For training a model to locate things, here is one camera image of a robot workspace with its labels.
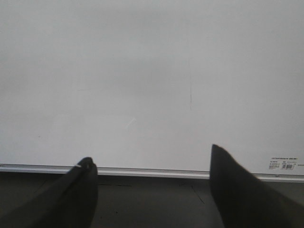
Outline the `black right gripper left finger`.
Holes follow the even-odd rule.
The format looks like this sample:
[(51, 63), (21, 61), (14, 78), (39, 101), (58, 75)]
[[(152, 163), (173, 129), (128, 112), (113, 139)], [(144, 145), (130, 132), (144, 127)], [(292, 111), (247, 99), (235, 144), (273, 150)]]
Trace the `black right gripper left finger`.
[(90, 157), (29, 202), (0, 219), (2, 228), (89, 228), (98, 200), (97, 167)]

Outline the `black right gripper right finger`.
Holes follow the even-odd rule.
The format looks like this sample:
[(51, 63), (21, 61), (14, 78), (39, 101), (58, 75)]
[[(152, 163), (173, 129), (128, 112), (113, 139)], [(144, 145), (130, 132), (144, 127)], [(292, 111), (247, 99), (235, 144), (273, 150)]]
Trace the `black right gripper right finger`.
[(226, 228), (302, 228), (304, 207), (241, 166), (224, 148), (211, 148), (209, 184)]

